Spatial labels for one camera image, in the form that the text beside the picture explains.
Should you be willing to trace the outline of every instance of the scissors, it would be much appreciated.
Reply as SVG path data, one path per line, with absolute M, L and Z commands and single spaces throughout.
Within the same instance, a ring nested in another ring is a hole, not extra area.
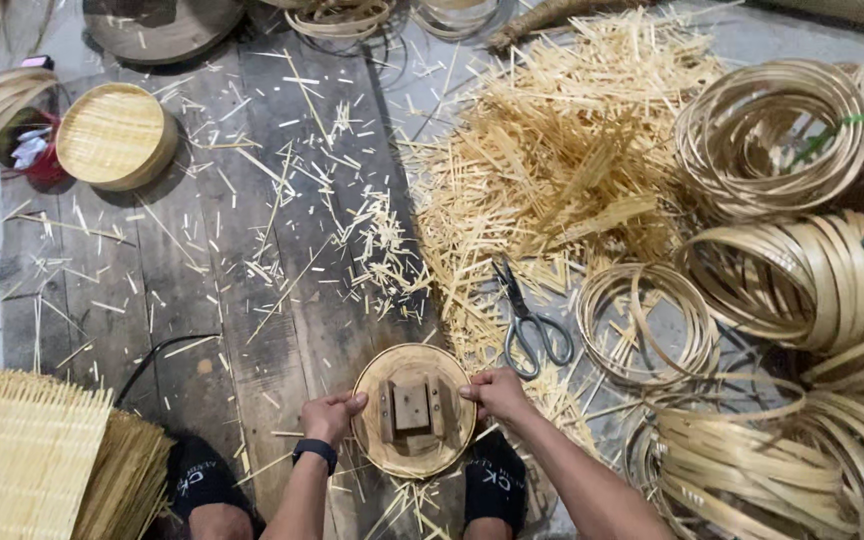
M 542 346 L 545 348 L 549 360 L 557 366 L 564 366 L 572 362 L 572 353 L 575 351 L 575 344 L 572 341 L 572 336 L 569 331 L 561 323 L 555 319 L 548 317 L 542 313 L 533 313 L 525 305 L 525 299 L 522 298 L 522 289 L 519 288 L 519 282 L 509 269 L 509 261 L 506 260 L 503 268 L 505 272 L 499 269 L 495 261 L 492 262 L 492 268 L 495 270 L 495 276 L 498 277 L 498 282 L 505 288 L 506 296 L 511 304 L 512 320 L 509 324 L 509 331 L 505 334 L 505 362 L 509 364 L 512 370 L 518 374 L 522 381 L 532 381 L 539 376 L 539 358 L 536 356 L 535 350 L 529 345 L 525 339 L 525 332 L 522 331 L 522 323 L 528 321 L 535 325 L 538 329 L 538 335 L 542 337 Z M 565 353 L 557 355 L 552 350 L 552 341 L 549 339 L 546 325 L 552 327 L 558 332 L 562 339 L 565 340 Z M 512 338 L 518 339 L 518 345 L 525 351 L 525 355 L 532 362 L 532 371 L 526 371 L 515 362 L 512 362 Z

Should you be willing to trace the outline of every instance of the scissor handle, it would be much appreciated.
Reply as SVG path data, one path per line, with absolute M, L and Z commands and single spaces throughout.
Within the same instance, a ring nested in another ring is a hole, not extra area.
M 539 376 L 539 361 L 536 358 L 536 352 L 532 350 L 532 346 L 522 338 L 521 334 L 518 338 L 518 344 L 522 347 L 522 350 L 525 351 L 525 356 L 532 362 L 532 371 L 526 371 L 522 369 L 519 364 L 512 361 L 512 338 L 520 332 L 519 329 L 521 327 L 522 319 L 514 317 L 512 322 L 509 323 L 509 330 L 505 332 L 505 352 L 503 352 L 503 354 L 505 355 L 505 363 L 509 364 L 511 370 L 514 371 L 522 381 L 532 381 L 534 378 Z
M 538 327 L 539 334 L 542 336 L 542 345 L 545 346 L 545 352 L 552 363 L 557 366 L 564 366 L 572 362 L 572 354 L 575 353 L 575 344 L 572 342 L 572 336 L 569 334 L 569 331 L 562 323 L 542 313 L 530 314 L 529 320 Z M 561 356 L 557 356 L 552 349 L 552 340 L 549 339 L 548 331 L 546 331 L 546 327 L 542 323 L 552 327 L 553 330 L 558 332 L 562 340 L 565 341 L 565 352 Z
M 539 375 L 539 358 L 536 356 L 535 350 L 529 345 L 528 340 L 525 339 L 525 333 L 522 330 L 522 322 L 529 321 L 535 325 L 535 328 L 538 330 L 538 334 L 542 339 L 542 346 L 545 348 L 546 354 L 549 356 L 549 360 L 552 361 L 557 366 L 564 366 L 572 361 L 572 353 L 575 352 L 575 345 L 572 342 L 572 336 L 569 334 L 569 331 L 565 326 L 548 317 L 542 313 L 529 313 L 527 317 L 514 317 L 512 322 L 509 325 L 509 330 L 505 334 L 505 362 L 509 364 L 509 367 L 514 371 L 523 381 L 532 381 L 535 377 Z M 558 332 L 562 339 L 565 341 L 565 352 L 562 355 L 556 355 L 555 351 L 552 348 L 552 341 L 549 339 L 548 330 L 546 329 L 546 325 L 552 327 L 553 330 Z M 512 355 L 510 351 L 512 350 L 512 338 L 518 338 L 518 345 L 525 351 L 525 356 L 529 358 L 529 361 L 532 362 L 533 369 L 532 371 L 526 371 L 522 369 L 516 362 L 512 362 Z

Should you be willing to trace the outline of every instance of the woven bamboo basket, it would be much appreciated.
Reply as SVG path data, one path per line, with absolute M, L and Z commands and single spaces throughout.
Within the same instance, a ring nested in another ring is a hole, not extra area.
M 58 129 L 58 162 L 100 190 L 133 190 L 172 161 L 176 120 L 152 94 L 123 82 L 85 92 Z

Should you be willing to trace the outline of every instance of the woven bamboo mat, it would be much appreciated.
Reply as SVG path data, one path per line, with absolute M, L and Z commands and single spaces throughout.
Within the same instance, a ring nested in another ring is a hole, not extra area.
M 71 537 L 111 410 L 109 390 L 0 372 L 0 539 Z

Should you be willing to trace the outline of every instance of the watch strap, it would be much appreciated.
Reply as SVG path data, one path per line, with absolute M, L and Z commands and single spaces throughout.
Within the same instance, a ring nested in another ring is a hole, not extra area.
M 319 439 L 302 439 L 298 441 L 295 445 L 295 449 L 292 450 L 293 467 L 295 467 L 296 463 L 299 461 L 299 457 L 305 452 L 311 452 L 312 454 L 318 454 L 321 456 L 321 458 L 325 460 L 325 463 L 328 464 L 328 475 L 330 477 L 332 476 L 332 473 L 335 472 L 335 464 L 339 460 L 339 456 L 335 453 L 335 449 L 333 449 L 328 442 Z

